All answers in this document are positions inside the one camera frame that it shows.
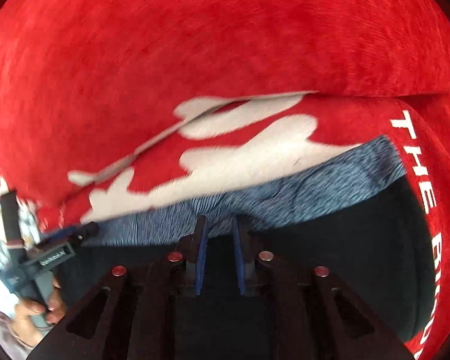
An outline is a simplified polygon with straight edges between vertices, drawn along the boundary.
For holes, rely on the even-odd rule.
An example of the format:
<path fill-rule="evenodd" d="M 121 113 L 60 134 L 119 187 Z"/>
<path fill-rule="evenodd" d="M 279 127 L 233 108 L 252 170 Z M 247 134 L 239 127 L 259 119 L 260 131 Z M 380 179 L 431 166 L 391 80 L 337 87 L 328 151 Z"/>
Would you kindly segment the person's left hand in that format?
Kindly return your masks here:
<path fill-rule="evenodd" d="M 32 322 L 32 316 L 46 317 L 48 323 L 55 325 L 66 314 L 66 305 L 62 299 L 62 288 L 56 279 L 53 279 L 53 292 L 48 305 L 43 306 L 30 299 L 20 299 L 15 306 L 14 317 L 10 324 L 13 335 L 24 345 L 37 346 L 43 339 L 43 333 Z"/>

